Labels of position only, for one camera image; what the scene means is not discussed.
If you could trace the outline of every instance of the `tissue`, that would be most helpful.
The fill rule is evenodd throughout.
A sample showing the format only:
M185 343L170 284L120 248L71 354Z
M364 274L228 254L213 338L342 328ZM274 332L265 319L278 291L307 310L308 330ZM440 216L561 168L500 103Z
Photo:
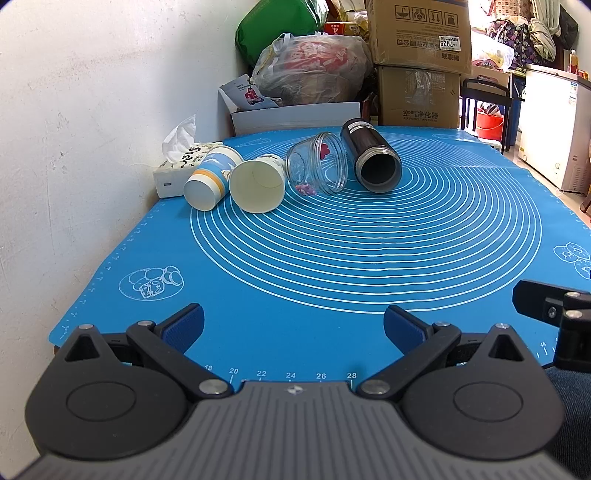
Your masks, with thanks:
M195 143L195 115L173 128L162 142L162 153L170 163L178 163Z

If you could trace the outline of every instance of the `red bucket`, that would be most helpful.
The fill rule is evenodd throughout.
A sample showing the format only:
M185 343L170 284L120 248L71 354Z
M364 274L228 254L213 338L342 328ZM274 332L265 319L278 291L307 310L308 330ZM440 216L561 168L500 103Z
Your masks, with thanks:
M478 138L500 142L503 136L503 117L487 115L479 109L476 113L476 135Z

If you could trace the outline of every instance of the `white wall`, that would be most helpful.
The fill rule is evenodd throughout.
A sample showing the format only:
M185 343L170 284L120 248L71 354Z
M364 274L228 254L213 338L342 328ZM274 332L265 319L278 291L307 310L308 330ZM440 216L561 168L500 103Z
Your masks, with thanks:
M216 89L242 72L256 0L13 0L0 11L0 472L35 458L24 404L47 335L155 202L178 122L228 135Z
M560 4L579 24L579 37L573 46L579 57L579 69L591 72L591 10L581 0L560 0Z

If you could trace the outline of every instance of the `glass jar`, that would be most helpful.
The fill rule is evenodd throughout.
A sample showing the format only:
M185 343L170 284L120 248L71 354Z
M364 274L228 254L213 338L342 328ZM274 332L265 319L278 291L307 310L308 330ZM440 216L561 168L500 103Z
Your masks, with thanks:
M336 195L347 183L347 153L330 132L293 145L285 166L290 185L302 196Z

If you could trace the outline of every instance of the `thermos opening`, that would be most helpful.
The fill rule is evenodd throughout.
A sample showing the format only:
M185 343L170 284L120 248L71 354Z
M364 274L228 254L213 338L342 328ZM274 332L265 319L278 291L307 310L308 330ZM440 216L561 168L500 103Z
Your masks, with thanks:
M366 150L355 167L361 185L375 193L390 192L402 177L400 159L384 147Z
M379 185L391 179L396 171L392 157L380 153L368 158L361 167L361 177L368 183Z

